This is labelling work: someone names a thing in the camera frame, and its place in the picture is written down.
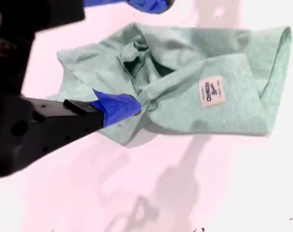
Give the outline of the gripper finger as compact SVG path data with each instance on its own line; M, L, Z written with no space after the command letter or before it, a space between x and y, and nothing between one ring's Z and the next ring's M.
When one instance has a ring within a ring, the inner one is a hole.
M95 90L94 95L97 100L84 102L27 98L30 117L15 124L16 136L22 137L16 166L27 167L50 152L141 112L141 104L129 94Z
M173 0L84 0L84 7L126 3L140 12L161 14L167 11Z

